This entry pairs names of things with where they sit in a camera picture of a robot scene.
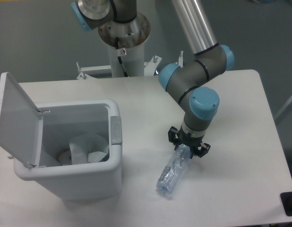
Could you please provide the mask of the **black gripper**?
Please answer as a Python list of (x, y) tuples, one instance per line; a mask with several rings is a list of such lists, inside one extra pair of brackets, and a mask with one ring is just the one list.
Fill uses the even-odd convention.
[(193, 136), (191, 132), (185, 133), (182, 128), (178, 130), (174, 126), (168, 130), (168, 140), (174, 145), (174, 150), (176, 150), (179, 145), (184, 144), (190, 148), (190, 158), (194, 156), (202, 158), (209, 152), (211, 145), (202, 143), (204, 135), (205, 134), (202, 133), (201, 136)]

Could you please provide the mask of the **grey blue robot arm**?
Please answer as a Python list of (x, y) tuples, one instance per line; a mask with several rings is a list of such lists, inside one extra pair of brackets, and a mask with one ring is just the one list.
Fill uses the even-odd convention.
[[(191, 156), (203, 157), (210, 145), (202, 139), (219, 105), (217, 93), (204, 85), (234, 65), (234, 54), (216, 40), (200, 1), (172, 4), (195, 59), (185, 66), (168, 64), (159, 73), (161, 86), (185, 113), (181, 127), (169, 129), (168, 139), (176, 147), (188, 146)], [(144, 54), (137, 49), (148, 39), (150, 23), (136, 1), (76, 0), (71, 7), (82, 28), (97, 29), (106, 43), (114, 78), (145, 75)]]

